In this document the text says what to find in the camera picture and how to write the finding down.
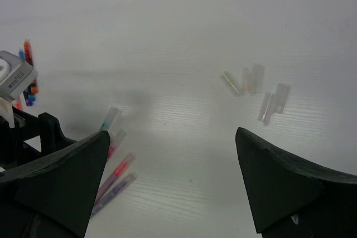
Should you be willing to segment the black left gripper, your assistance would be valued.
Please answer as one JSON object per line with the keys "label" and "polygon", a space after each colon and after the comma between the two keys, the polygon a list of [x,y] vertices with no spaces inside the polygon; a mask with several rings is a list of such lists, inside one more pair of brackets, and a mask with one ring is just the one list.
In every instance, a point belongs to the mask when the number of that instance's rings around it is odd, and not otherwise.
{"label": "black left gripper", "polygon": [[57,152],[75,143],[59,120],[49,113],[38,116],[13,110],[15,127],[1,118],[1,168],[7,170]]}

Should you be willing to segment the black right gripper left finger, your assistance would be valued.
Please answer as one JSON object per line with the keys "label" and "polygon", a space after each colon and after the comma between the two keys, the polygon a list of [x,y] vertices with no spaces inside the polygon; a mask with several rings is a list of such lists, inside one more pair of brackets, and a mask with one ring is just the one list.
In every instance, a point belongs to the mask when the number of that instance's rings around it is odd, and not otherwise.
{"label": "black right gripper left finger", "polygon": [[101,131],[1,172],[1,237],[84,237],[109,145]]}

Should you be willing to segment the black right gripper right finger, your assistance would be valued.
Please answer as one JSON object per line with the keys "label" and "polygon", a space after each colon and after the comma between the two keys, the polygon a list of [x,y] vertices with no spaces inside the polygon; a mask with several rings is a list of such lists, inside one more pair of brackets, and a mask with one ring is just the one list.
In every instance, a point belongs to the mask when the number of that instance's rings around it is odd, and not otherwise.
{"label": "black right gripper right finger", "polygon": [[356,237],[356,176],[323,167],[244,128],[238,161],[263,237]]}

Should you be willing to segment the dark purple pen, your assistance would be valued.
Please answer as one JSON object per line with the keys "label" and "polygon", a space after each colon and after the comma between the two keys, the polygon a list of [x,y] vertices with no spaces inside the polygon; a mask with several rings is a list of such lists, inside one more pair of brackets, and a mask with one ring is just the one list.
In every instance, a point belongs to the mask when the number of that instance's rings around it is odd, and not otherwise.
{"label": "dark purple pen", "polygon": [[26,103],[26,106],[32,106],[33,105],[33,102],[29,98],[25,99],[25,103]]}

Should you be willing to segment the red pen clear cap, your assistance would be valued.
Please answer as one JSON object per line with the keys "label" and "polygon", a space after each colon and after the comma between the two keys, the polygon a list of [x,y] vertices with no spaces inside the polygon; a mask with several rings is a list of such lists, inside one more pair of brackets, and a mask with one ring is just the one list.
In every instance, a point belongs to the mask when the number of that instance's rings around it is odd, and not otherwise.
{"label": "red pen clear cap", "polygon": [[111,175],[99,187],[94,204],[96,204],[103,197],[103,195],[111,187],[111,185],[128,169],[128,167],[133,163],[134,160],[135,157],[131,153],[128,153],[124,157],[124,159],[119,163],[119,165],[115,168]]}

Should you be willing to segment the green pen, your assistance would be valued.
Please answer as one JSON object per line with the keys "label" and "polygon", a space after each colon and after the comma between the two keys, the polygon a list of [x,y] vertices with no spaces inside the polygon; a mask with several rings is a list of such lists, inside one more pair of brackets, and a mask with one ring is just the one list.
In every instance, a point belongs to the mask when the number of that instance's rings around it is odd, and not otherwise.
{"label": "green pen", "polygon": [[121,110],[119,110],[116,107],[111,106],[109,108],[109,110],[108,110],[108,112],[107,112],[107,114],[106,114],[106,116],[105,116],[105,118],[104,118],[104,120],[103,120],[103,122],[102,122],[102,124],[101,124],[101,126],[99,128],[99,130],[100,131],[107,131],[110,128],[110,126],[111,126],[112,122],[114,121],[115,117],[117,115],[121,115],[121,113],[122,113]]}

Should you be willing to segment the clear cap yellow clip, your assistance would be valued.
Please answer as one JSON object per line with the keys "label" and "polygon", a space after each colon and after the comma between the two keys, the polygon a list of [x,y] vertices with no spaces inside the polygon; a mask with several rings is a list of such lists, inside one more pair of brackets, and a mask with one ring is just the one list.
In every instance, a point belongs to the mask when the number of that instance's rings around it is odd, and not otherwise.
{"label": "clear cap yellow clip", "polygon": [[224,71],[220,77],[234,96],[240,96],[242,94],[239,83],[229,72]]}

